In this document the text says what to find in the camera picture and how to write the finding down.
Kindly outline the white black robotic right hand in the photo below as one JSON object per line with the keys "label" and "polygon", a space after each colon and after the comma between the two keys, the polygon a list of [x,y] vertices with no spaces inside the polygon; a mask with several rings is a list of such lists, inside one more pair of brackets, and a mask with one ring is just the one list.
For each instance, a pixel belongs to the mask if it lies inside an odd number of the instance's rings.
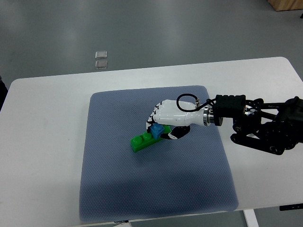
{"label": "white black robotic right hand", "polygon": [[146,122],[146,130],[149,133],[150,127],[154,123],[170,125],[174,128],[169,133],[163,133],[160,137],[166,140],[177,140],[190,132],[190,126],[208,126],[210,123],[206,119],[206,114],[210,111],[210,105],[200,109],[191,102],[163,100],[155,105]]}

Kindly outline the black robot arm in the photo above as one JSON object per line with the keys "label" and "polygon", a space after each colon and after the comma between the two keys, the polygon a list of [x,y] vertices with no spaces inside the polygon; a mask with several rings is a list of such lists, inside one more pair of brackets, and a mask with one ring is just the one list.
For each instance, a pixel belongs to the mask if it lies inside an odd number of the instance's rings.
{"label": "black robot arm", "polygon": [[224,118],[232,119],[231,141],[238,145],[281,155],[303,141],[303,101],[297,96],[265,103],[245,95],[217,95],[208,103],[211,123],[220,126]]}

